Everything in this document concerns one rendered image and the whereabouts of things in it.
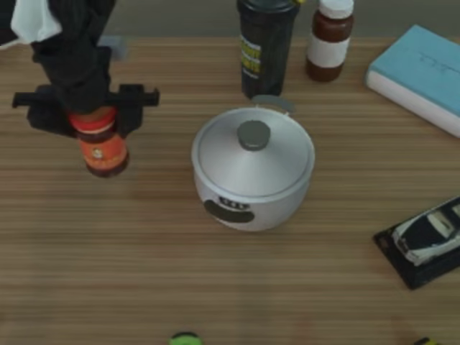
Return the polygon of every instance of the bottle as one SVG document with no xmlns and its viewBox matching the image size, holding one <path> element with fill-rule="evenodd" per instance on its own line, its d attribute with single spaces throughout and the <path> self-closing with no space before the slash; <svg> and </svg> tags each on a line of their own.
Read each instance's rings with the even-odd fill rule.
<svg viewBox="0 0 460 345">
<path fill-rule="evenodd" d="M 116 176 L 129 164 L 125 140 L 116 132 L 116 114 L 116 108 L 103 107 L 91 115 L 69 116 L 86 167 L 99 178 Z"/>
<path fill-rule="evenodd" d="M 247 98 L 282 93 L 294 21 L 303 1 L 237 0 L 241 89 Z"/>
<path fill-rule="evenodd" d="M 306 72 L 314 81 L 337 79 L 344 66 L 354 17 L 353 0 L 320 0 L 313 16 Z"/>
</svg>

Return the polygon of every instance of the car image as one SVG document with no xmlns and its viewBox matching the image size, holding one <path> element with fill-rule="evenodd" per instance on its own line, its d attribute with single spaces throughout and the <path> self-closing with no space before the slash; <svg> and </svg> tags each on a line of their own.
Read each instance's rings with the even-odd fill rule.
<svg viewBox="0 0 460 345">
<path fill-rule="evenodd" d="M 396 247 L 406 260 L 421 266 L 460 247 L 460 198 L 396 226 Z"/>
</svg>

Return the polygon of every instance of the rice cooker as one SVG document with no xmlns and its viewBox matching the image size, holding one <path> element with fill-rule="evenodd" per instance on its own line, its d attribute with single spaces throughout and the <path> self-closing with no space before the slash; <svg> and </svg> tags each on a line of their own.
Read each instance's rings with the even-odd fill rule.
<svg viewBox="0 0 460 345">
<path fill-rule="evenodd" d="M 268 95 L 252 102 L 208 121 L 192 147 L 195 186 L 205 210 L 242 231 L 287 221 L 305 198 L 315 164 L 312 140 L 290 117 L 290 102 Z"/>
</svg>

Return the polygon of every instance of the wooden surface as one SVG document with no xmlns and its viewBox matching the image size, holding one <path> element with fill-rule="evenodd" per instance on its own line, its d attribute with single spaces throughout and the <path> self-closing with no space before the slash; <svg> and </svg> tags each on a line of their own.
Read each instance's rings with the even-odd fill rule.
<svg viewBox="0 0 460 345">
<path fill-rule="evenodd" d="M 343 76 L 316 85 L 295 42 L 284 97 L 317 165 L 284 226 L 237 232 L 210 219 L 190 143 L 249 104 L 236 40 L 140 40 L 114 83 L 162 91 L 129 138 L 121 177 L 89 175 L 77 144 L 30 129 L 15 91 L 45 81 L 28 48 L 0 53 L 0 344 L 460 344 L 460 270 L 410 292 L 372 235 L 459 191 L 459 141 L 363 86 L 391 40 L 355 40 Z"/>
</svg>

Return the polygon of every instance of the pot handle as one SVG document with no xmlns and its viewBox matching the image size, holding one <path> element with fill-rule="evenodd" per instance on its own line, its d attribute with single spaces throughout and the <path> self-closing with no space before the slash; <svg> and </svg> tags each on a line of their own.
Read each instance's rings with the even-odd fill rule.
<svg viewBox="0 0 460 345">
<path fill-rule="evenodd" d="M 286 115 L 291 115 L 294 112 L 294 104 L 290 103 L 289 101 L 272 95 L 257 95 L 251 99 L 251 102 L 256 106 L 260 104 L 269 104 L 272 106 L 277 106 L 282 110 L 286 111 Z"/>
</svg>

